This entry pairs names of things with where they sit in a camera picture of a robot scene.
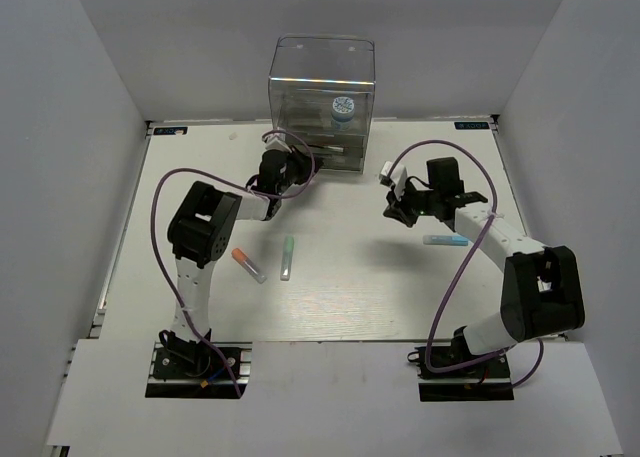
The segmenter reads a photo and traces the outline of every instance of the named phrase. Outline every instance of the transparent display case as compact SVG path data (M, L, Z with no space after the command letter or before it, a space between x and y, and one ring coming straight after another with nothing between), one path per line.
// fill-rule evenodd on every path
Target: transparent display case
M375 97L370 40L285 35L269 73L274 128L303 138L325 168L362 172ZM293 139L287 140L295 145Z

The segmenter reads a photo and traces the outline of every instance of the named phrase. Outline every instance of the orange cap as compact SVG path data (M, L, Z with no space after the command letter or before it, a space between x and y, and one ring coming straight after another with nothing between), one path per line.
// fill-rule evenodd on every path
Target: orange cap
M244 252L242 252L240 249L233 249L231 251L231 257L233 257L233 260L235 260L236 262L238 262L239 264L243 263L244 261L247 260L247 256L245 255Z

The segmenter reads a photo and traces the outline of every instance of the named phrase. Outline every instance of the black label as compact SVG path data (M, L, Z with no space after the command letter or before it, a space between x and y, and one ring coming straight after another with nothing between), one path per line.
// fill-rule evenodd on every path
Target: black label
M156 127L153 129L153 135L184 135L187 133L187 127Z
M486 122L454 122L456 130L488 130L489 124Z

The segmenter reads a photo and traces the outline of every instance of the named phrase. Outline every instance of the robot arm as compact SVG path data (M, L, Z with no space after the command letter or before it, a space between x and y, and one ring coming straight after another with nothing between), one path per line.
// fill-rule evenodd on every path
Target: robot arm
M322 161L315 159L316 171ZM258 174L247 187L276 196L286 195L304 184L311 173L311 159L289 147L276 135L266 140ZM162 345L180 357L189 373L199 375L209 362L209 349L198 342L189 328L186 310L196 330L210 338L209 295L216 262L224 254L238 220L270 220L280 209L281 200L257 194L243 196L223 192L210 184L194 182L169 224L168 239L178 269L178 291L185 303L176 303L169 331L160 333Z
M426 190L415 188L402 165L389 175L391 166L387 162L380 175L382 184L390 187L385 217L412 227L419 216L434 216L469 240L478 238L492 215L491 206L481 194L465 192L454 158L427 162ZM454 360L464 362L584 324L576 259L568 248L547 247L494 215L479 249L503 271L500 310L456 330Z

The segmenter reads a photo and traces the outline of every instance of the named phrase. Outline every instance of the wall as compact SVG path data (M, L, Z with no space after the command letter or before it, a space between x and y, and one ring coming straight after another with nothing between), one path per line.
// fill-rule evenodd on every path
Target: wall
M145 125L78 0L0 0L0 442L39 456Z
M288 32L377 44L378 116L499 113L561 0L81 0L145 119L267 118Z
M509 99L500 148L531 233L581 269L584 339L640 456L640 0L564 0Z

